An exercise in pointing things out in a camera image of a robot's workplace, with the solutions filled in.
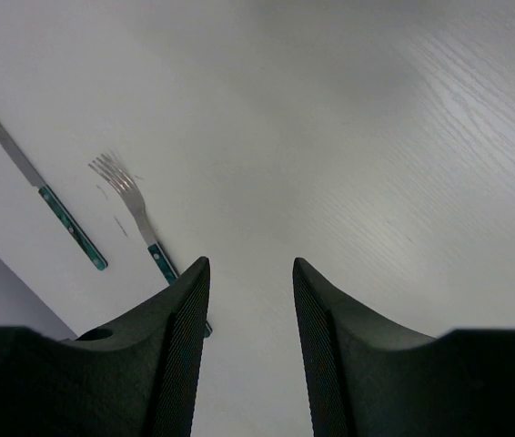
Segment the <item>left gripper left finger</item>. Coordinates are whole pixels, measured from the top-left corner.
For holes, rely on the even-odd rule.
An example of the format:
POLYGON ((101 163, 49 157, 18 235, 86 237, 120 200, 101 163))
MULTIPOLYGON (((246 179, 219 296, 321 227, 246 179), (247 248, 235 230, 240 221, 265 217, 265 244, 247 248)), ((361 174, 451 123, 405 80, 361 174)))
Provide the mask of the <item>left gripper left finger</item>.
POLYGON ((0 436, 188 436, 210 264, 75 340, 0 327, 0 436))

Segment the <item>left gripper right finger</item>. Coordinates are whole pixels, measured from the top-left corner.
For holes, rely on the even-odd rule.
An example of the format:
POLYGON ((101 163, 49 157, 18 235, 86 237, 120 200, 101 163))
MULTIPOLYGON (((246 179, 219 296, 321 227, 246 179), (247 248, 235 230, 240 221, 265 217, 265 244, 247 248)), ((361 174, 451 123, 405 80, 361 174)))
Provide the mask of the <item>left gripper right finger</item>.
POLYGON ((433 338, 301 258, 293 290, 315 435, 515 436, 515 329, 433 338))

